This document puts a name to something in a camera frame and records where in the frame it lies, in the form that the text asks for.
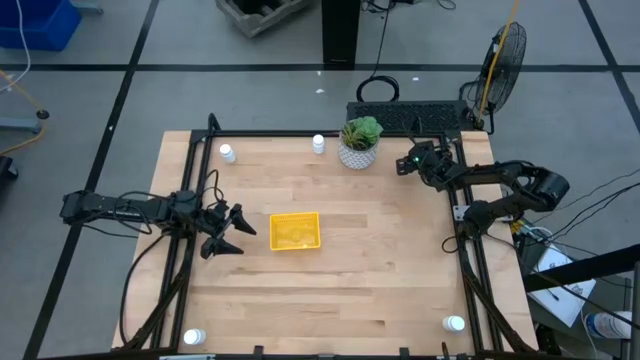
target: black metal frame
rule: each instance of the black metal frame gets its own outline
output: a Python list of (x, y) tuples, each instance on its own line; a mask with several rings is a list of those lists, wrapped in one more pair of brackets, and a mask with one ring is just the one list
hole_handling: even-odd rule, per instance
[(640, 245), (593, 256), (570, 264), (530, 274), (522, 278), (527, 292), (548, 289), (560, 285), (575, 284), (603, 276), (632, 271), (640, 261)]
[[(193, 167), (195, 164), (195, 154), (197, 147), (199, 144), (203, 143), (204, 151), (202, 153), (202, 158), (200, 160), (200, 171), (196, 184), (197, 191), (201, 191), (205, 186), (205, 176), (208, 171), (208, 164), (210, 160), (211, 148), (213, 144), (213, 140), (216, 137), (311, 137), (315, 134), (322, 134), (326, 137), (337, 137), (338, 131), (326, 131), (326, 130), (283, 130), (283, 131), (273, 131), (273, 130), (221, 130), (219, 124), (215, 120), (214, 117), (209, 117), (209, 130), (193, 130), (191, 132), (191, 137), (189, 140), (189, 148), (187, 150), (187, 158), (185, 163), (185, 168), (183, 172), (183, 178), (181, 183), (181, 190), (188, 190), (190, 188), (191, 177), (193, 173)], [(385, 132), (382, 134), (383, 137), (405, 137), (406, 134), (404, 132)], [(441, 144), (446, 144), (449, 141), (449, 136), (445, 135), (445, 133), (427, 133), (422, 137), (429, 137), (436, 139)], [(464, 150), (462, 144), (457, 141), (455, 142), (455, 150), (457, 155), (457, 161), (460, 164), (465, 164)], [(449, 201), (450, 208), (453, 211), (453, 206), (458, 204), (458, 196), (456, 192), (449, 191)], [(464, 189), (464, 200), (467, 204), (470, 204), (473, 201), (473, 195), (471, 193), (470, 188)], [(456, 232), (456, 242), (458, 246), (458, 257), (461, 266), (461, 270), (464, 271), (463, 267), (468, 266), (470, 268), (468, 252), (465, 247), (465, 240), (460, 236), (457, 231), (457, 226), (455, 226), (455, 220), (452, 216), (453, 228)], [(59, 357), (56, 359), (158, 359), (161, 356), (168, 355), (177, 355), (178, 345), (180, 341), (180, 334), (182, 330), (182, 322), (184, 317), (184, 311), (186, 307), (186, 296), (189, 287), (189, 279), (191, 273), (191, 265), (195, 250), (195, 236), (191, 236), (186, 238), (187, 241), (186, 248), (184, 251), (183, 263), (181, 265), (181, 271), (176, 275), (173, 279), (173, 273), (175, 264), (178, 257), (178, 245), (180, 242), (180, 238), (177, 236), (173, 236), (171, 238), (171, 243), (169, 245), (169, 251), (167, 253), (167, 260), (165, 263), (165, 269), (162, 279), (162, 286), (160, 291), (160, 298), (166, 297), (170, 295), (171, 290), (175, 290), (175, 283), (179, 280), (180, 284), (179, 291), (177, 291), (177, 301), (176, 301), (176, 310), (175, 317), (173, 319), (173, 324), (171, 327), (171, 335), (169, 347), (160, 347), (162, 332), (163, 332), (163, 319), (165, 308), (161, 308), (157, 306), (156, 309), (152, 312), (152, 315), (147, 320), (147, 322), (153, 322), (153, 318), (157, 319), (160, 316), (160, 321), (157, 321), (157, 325), (153, 328), (151, 333), (151, 342), (150, 348), (141, 350), (139, 348), (135, 349), (118, 349), (109, 353), (99, 353), (99, 354), (85, 354), (85, 355), (75, 355), (75, 356), (67, 356), (67, 357)], [(464, 282), (464, 292), (465, 298), (467, 302), (467, 311), (468, 311), (468, 320), (471, 328), (471, 336), (473, 339), (474, 351), (476, 355), (471, 356), (474, 359), (536, 359), (536, 360), (544, 360), (544, 359), (560, 359), (556, 356), (549, 356), (544, 354), (531, 354), (531, 353), (505, 353), (503, 352), (501, 334), (498, 330), (498, 326), (496, 325), (495, 319), (492, 319), (491, 316), (487, 316), (489, 329), (491, 331), (491, 339), (493, 350), (486, 350), (483, 345), (482, 332), (480, 321), (478, 317), (478, 309), (476, 306), (476, 296), (480, 298), (481, 302), (487, 306), (487, 302), (493, 302), (493, 297), (491, 295), (491, 284), (489, 279), (489, 271), (487, 268), (487, 262), (484, 256), (484, 249), (482, 247), (481, 241), (473, 241), (475, 260), (477, 265), (477, 273), (479, 278), (479, 283), (475, 286), (469, 285), (466, 281)], [(494, 311), (498, 311), (497, 308), (492, 305)], [(255, 347), (253, 354), (241, 354), (241, 355), (231, 355), (231, 354), (216, 354), (216, 359), (228, 359), (228, 360), (237, 360), (237, 359), (272, 359), (272, 360), (289, 360), (289, 359), (318, 359), (319, 355), (264, 355), (263, 347), (257, 345)], [(341, 360), (364, 360), (364, 359), (442, 359), (442, 355), (433, 355), (433, 356), (413, 356), (409, 354), (409, 350), (407, 348), (400, 348), (398, 356), (392, 355), (384, 355), (384, 356), (342, 356), (335, 355), (333, 358), (341, 359)]]

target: white plant pot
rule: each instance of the white plant pot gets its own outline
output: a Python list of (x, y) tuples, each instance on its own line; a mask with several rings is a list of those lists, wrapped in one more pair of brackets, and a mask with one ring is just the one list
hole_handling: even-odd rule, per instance
[(378, 144), (380, 144), (380, 138), (378, 138), (378, 141), (368, 150), (353, 150), (344, 144), (342, 141), (342, 132), (340, 132), (338, 156), (340, 157), (340, 161), (348, 168), (355, 170), (365, 169), (376, 160), (376, 156), (378, 156)]

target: yellow plastic bin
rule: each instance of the yellow plastic bin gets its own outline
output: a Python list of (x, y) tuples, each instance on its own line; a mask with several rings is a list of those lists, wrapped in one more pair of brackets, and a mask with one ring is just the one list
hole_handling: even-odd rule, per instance
[(269, 218), (269, 247), (273, 251), (317, 249), (320, 215), (317, 212), (274, 214)]

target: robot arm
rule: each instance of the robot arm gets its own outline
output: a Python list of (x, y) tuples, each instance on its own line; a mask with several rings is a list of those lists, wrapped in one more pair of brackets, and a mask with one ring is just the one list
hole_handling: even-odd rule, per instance
[(213, 209), (201, 209), (200, 199), (193, 191), (178, 191), (166, 198), (131, 200), (122, 197), (102, 196), (92, 192), (78, 191), (63, 198), (60, 211), (65, 224), (84, 224), (97, 219), (155, 224), (161, 229), (180, 229), (184, 234), (203, 232), (210, 237), (200, 249), (200, 256), (207, 259), (213, 255), (243, 254), (242, 249), (224, 240), (226, 229), (233, 225), (236, 230), (251, 235), (256, 231), (242, 215), (242, 206), (229, 207), (222, 200)]
[(455, 163), (449, 151), (431, 141), (417, 143), (409, 154), (396, 160), (398, 175), (418, 171), (422, 181), (437, 191), (459, 190), (471, 185), (502, 184), (509, 196), (493, 202), (474, 201), (464, 213), (463, 234), (480, 235), (503, 216), (521, 217), (525, 210), (552, 211), (569, 190), (567, 180), (545, 168), (524, 161), (466, 167)]

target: table leg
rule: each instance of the table leg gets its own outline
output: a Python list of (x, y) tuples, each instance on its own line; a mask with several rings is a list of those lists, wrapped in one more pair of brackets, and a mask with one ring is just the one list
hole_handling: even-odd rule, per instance
[(325, 64), (355, 64), (359, 21), (360, 0), (322, 0)]

